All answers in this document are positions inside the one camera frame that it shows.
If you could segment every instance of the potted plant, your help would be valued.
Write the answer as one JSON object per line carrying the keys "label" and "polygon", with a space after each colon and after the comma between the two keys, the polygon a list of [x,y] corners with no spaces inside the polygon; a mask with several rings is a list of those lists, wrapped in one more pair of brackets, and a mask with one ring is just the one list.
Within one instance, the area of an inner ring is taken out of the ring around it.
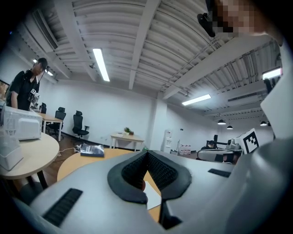
{"label": "potted plant", "polygon": [[130,129],[128,127],[124,128],[124,134],[129,135]]}

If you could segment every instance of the round table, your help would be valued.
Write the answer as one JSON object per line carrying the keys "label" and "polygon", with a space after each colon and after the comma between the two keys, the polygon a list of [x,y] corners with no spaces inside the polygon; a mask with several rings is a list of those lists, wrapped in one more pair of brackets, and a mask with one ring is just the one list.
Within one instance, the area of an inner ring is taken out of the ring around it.
{"label": "round table", "polygon": [[[20,147],[23,159],[10,171],[0,167],[0,174],[7,179],[14,195],[29,204],[43,189],[48,187],[42,170],[57,157],[59,144],[53,137],[41,133],[40,139],[20,141]],[[40,183],[35,183],[31,178],[31,175],[36,173]],[[18,192],[12,180],[25,177],[29,184],[23,186]]]}
{"label": "round table", "polygon": [[[76,169],[93,163],[97,161],[103,161],[110,158],[114,158],[123,154],[133,153],[133,151],[124,150],[124,149],[105,149],[104,158],[99,157],[83,157],[80,153],[74,154],[66,159],[61,167],[59,168],[57,181],[62,180],[65,176],[69,175],[71,172]],[[156,190],[156,192],[161,195],[160,190],[157,188],[155,182],[153,181],[150,173],[147,171],[144,177],[144,181],[148,181],[150,185]],[[158,222],[160,217],[160,208],[161,206],[154,207],[153,209],[148,210],[152,218]]]}

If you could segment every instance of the ceiling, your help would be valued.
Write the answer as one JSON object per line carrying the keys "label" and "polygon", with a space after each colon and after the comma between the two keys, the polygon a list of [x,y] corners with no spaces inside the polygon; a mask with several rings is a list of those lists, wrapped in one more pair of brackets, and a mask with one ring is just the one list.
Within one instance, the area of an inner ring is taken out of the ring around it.
{"label": "ceiling", "polygon": [[37,57],[49,60],[56,80],[103,84],[92,52],[101,48],[109,85],[163,92],[175,105],[210,94],[186,108],[215,120],[219,113],[259,114],[266,96],[261,74],[280,66],[272,40],[239,46],[238,38],[209,37],[196,18],[206,12],[205,0],[47,0],[37,9],[57,48],[46,51],[26,21],[18,32]]}

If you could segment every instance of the black office chair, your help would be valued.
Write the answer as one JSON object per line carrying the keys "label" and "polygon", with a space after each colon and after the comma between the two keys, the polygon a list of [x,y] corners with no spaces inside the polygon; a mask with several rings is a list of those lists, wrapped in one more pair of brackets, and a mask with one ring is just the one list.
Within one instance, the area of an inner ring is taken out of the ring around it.
{"label": "black office chair", "polygon": [[74,122],[74,127],[72,129],[74,134],[77,134],[79,136],[78,141],[81,141],[82,136],[88,135],[89,132],[86,131],[87,126],[85,130],[82,129],[82,113],[79,111],[76,111],[75,115],[73,115],[73,122]]}
{"label": "black office chair", "polygon": [[[58,110],[55,113],[55,118],[64,120],[65,116],[66,116],[65,108],[59,107]],[[54,122],[54,123],[49,124],[48,127],[49,127],[49,129],[52,129],[54,131],[53,133],[50,133],[50,131],[49,131],[49,135],[50,136],[55,135],[55,136],[58,137],[60,123]]]}
{"label": "black office chair", "polygon": [[42,102],[42,105],[40,106],[41,113],[46,114],[47,112],[47,105]]}

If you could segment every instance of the paper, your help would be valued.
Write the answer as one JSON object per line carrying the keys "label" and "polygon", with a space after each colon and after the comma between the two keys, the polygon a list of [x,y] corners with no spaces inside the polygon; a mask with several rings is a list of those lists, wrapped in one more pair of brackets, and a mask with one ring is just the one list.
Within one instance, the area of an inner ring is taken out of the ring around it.
{"label": "paper", "polygon": [[146,194],[148,201],[146,204],[147,209],[152,209],[154,207],[157,207],[158,205],[161,205],[161,196],[152,188],[152,186],[149,184],[149,182],[146,183],[146,188],[144,190],[144,193]]}

